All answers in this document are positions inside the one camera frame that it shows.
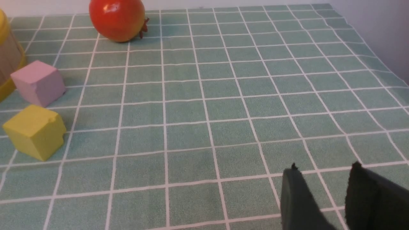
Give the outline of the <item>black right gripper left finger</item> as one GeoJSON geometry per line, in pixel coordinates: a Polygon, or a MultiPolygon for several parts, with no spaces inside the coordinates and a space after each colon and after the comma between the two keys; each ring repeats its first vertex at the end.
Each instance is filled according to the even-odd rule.
{"type": "Polygon", "coordinates": [[[295,163],[282,174],[281,224],[283,230],[334,230],[323,215],[295,163]]]}

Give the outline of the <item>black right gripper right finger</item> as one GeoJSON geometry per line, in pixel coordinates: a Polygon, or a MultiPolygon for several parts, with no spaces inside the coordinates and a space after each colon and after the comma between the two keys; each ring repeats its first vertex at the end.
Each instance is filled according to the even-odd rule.
{"type": "Polygon", "coordinates": [[[345,198],[350,230],[407,230],[409,191],[355,162],[345,198]]]}

